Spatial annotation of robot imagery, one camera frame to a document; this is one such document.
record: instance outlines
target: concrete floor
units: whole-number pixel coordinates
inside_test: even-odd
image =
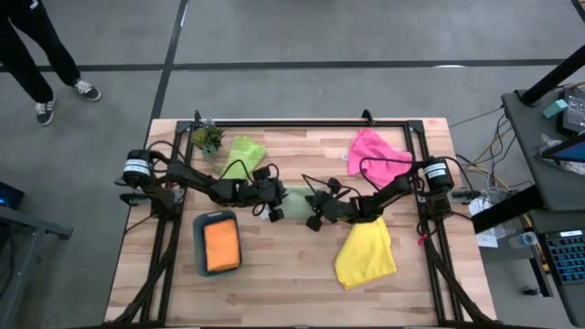
[[[216,118],[300,118],[357,117],[368,108],[377,117],[458,122],[498,107],[503,92],[527,88],[552,69],[533,66],[532,59],[565,58],[585,42],[583,22],[569,0],[193,0],[184,16],[177,12],[181,1],[187,2],[46,0],[78,63],[105,70],[83,73],[101,88],[99,103],[79,100],[46,74],[58,95],[48,128],[37,126],[34,104],[0,73],[0,150],[6,154],[0,180],[27,192],[27,211],[75,227],[70,241],[47,243],[27,288],[22,328],[101,322],[128,212],[112,181],[126,152],[142,147],[153,110],[163,118],[190,118],[194,109]],[[170,43],[174,26],[182,26],[178,45]],[[46,65],[40,49],[24,39],[37,63]],[[170,72],[165,59],[419,62],[385,69]],[[425,60],[479,62],[439,69]],[[515,61],[493,67],[489,60]],[[129,71],[139,69],[127,66],[134,64],[153,66]],[[167,88],[159,88],[169,73]],[[585,72],[572,80],[585,80]],[[453,128],[456,152],[479,154],[500,115]],[[496,170],[510,184],[530,179],[517,145]],[[479,175],[472,179],[476,186],[484,183]],[[573,328],[558,298],[517,292],[535,284],[527,261],[486,260],[485,267],[499,319]]]

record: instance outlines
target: black metal frame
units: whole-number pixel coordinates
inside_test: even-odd
[[[423,122],[420,120],[409,120],[409,121],[375,121],[368,110],[365,110],[362,114],[362,119],[356,120],[288,120],[288,121],[216,121],[215,124],[218,127],[229,128],[229,127],[355,127],[355,128],[367,128],[367,127],[393,127],[400,128],[404,132],[404,137],[407,145],[407,150],[412,153],[413,160],[416,161],[415,146],[412,138],[412,134],[416,133],[419,137],[420,151],[422,154],[422,160],[430,158],[429,149],[426,141],[426,135],[424,132]],[[175,128],[175,139],[173,141],[173,150],[171,153],[171,159],[176,159],[179,147],[182,142],[182,137],[185,133],[191,133],[193,131],[193,121],[180,121],[177,122]],[[193,144],[191,139],[187,140],[185,159],[189,163],[193,155]],[[181,186],[183,192],[186,193],[186,187]],[[416,199],[417,207],[420,210],[423,207],[424,200],[419,198]],[[176,260],[176,250],[178,245],[179,230],[181,228],[183,208],[185,200],[181,200],[176,213],[170,214],[169,217],[159,218],[159,222],[156,228],[154,236],[153,253],[151,263],[149,267],[149,275],[146,283],[138,292],[133,302],[131,302],[126,311],[118,317],[116,320],[108,323],[104,323],[97,326],[85,327],[85,328],[161,328],[166,327],[166,314],[168,311],[168,304],[170,299],[170,292],[172,288],[173,271]],[[163,248],[163,237],[165,235],[165,227],[167,221],[172,221],[171,237],[168,243],[168,247],[162,254]],[[423,231],[429,231],[428,221],[420,216],[420,223]],[[441,259],[442,262],[439,264],[443,271],[447,270],[449,273],[453,273],[451,253],[449,250],[449,244],[447,241],[447,234],[445,227],[442,222],[437,223],[437,233],[439,244],[441,246]],[[425,254],[427,259],[427,265],[429,270],[429,278],[431,282],[431,292],[434,302],[435,313],[437,316],[438,326],[454,327],[454,328],[524,328],[517,326],[507,326],[497,323],[467,323],[463,319],[462,304],[457,298],[456,294],[449,287],[452,309],[453,309],[453,320],[447,320],[444,305],[442,301],[441,284],[437,275],[437,251],[432,247],[432,240],[428,239],[425,241]],[[158,314],[155,320],[151,319],[152,299],[153,290],[162,276],[165,273],[163,287],[161,289],[161,300],[158,309]],[[140,313],[139,321],[133,322],[133,319]]]

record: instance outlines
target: pink cloth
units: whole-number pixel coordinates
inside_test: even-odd
[[[371,130],[361,130],[351,144],[347,157],[347,173],[359,174],[359,163],[365,157],[377,157],[412,161],[412,154],[401,152],[392,148],[382,138]],[[364,175],[378,187],[386,186],[397,175],[410,170],[410,164],[401,164],[389,161],[365,160],[362,164]]]

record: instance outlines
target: yellow cloth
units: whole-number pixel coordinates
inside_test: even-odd
[[[390,235],[382,217],[352,227],[335,259],[335,272],[346,290],[396,273]]]

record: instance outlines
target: computer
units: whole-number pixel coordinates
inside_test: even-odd
[[[541,152],[545,159],[585,163],[585,134],[573,137]]]

